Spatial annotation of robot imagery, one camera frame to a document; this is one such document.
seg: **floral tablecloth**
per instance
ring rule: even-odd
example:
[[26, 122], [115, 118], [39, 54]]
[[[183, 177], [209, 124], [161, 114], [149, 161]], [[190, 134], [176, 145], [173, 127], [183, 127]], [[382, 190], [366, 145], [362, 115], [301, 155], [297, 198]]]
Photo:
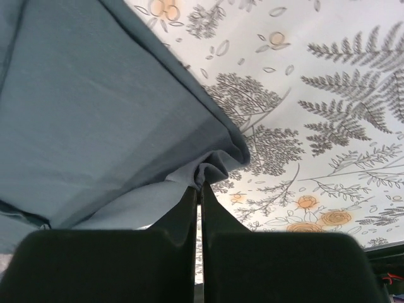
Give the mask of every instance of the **floral tablecloth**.
[[213, 185], [235, 217], [403, 240], [404, 1], [125, 1], [246, 137]]

